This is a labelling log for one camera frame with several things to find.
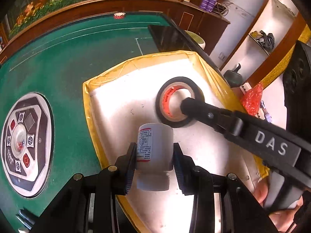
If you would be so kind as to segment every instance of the red and white poker chip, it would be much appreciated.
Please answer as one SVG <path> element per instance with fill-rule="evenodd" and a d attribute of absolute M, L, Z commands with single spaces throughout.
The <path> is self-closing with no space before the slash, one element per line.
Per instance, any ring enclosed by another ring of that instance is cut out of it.
<path fill-rule="evenodd" d="M 122 19 L 124 17 L 125 17 L 125 13 L 124 12 L 114 13 L 114 19 Z"/>

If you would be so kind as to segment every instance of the black tape roll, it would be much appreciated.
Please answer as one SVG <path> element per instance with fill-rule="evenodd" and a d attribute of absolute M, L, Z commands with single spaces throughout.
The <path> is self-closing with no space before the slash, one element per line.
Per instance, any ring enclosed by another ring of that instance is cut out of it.
<path fill-rule="evenodd" d="M 202 90 L 189 78 L 175 77 L 164 83 L 156 96 L 155 112 L 162 123 L 169 125 L 172 128 L 183 127 L 192 121 L 192 118 L 184 115 L 182 115 L 182 117 L 173 117 L 170 115 L 169 99 L 179 89 L 189 90 L 192 98 L 204 102 Z"/>

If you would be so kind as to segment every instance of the black speaker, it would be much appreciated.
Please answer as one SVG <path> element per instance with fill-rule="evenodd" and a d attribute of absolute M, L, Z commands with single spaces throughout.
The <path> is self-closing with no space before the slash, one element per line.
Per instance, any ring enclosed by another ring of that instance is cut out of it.
<path fill-rule="evenodd" d="M 283 74 L 286 130 L 311 143 L 311 47 L 297 41 Z"/>

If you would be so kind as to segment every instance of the red plastic bag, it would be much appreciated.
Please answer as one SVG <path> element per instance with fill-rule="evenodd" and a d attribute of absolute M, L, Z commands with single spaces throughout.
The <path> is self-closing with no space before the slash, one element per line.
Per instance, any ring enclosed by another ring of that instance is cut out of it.
<path fill-rule="evenodd" d="M 259 82 L 254 88 L 248 90 L 240 100 L 247 113 L 251 116 L 255 116 L 259 111 L 262 91 L 263 85 Z"/>

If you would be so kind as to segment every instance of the screw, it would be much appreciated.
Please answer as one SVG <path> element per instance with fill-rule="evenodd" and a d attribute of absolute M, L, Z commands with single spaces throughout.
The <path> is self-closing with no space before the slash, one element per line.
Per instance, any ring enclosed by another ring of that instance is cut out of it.
<path fill-rule="evenodd" d="M 229 173 L 229 174 L 228 174 L 228 178 L 229 178 L 230 180 L 235 180 L 235 179 L 236 179 L 236 175 L 235 175 L 234 173 Z"/>
<path fill-rule="evenodd" d="M 73 176 L 73 179 L 74 180 L 80 180 L 82 178 L 82 174 L 80 173 L 76 173 L 74 176 Z"/>
<path fill-rule="evenodd" d="M 114 171 L 116 171 L 117 169 L 118 169 L 117 166 L 114 166 L 114 165 L 108 167 L 108 171 L 109 171 L 109 172 L 114 172 Z"/>
<path fill-rule="evenodd" d="M 201 172 L 201 168 L 199 166 L 194 166 L 192 170 L 195 172 Z"/>

